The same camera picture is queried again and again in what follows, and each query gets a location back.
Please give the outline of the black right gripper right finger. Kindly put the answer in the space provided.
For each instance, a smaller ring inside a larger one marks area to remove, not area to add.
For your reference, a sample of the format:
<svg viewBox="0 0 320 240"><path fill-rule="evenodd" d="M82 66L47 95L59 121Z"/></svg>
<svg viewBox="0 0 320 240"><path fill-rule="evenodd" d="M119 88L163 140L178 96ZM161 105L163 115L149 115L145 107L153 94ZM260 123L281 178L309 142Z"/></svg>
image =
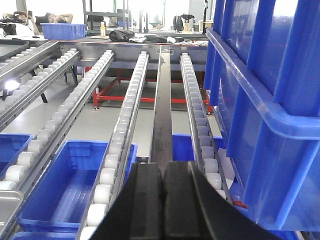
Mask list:
<svg viewBox="0 0 320 240"><path fill-rule="evenodd" d="M200 230L188 163L172 161L164 174L164 238L198 240Z"/></svg>

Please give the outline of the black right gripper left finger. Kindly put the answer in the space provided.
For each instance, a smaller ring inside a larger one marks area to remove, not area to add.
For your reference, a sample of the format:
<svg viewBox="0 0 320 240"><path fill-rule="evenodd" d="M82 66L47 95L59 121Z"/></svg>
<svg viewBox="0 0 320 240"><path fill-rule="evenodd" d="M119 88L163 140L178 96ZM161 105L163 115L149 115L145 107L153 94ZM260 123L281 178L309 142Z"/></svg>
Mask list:
<svg viewBox="0 0 320 240"><path fill-rule="evenodd" d="M137 165L129 238L161 238L161 180L156 163Z"/></svg>

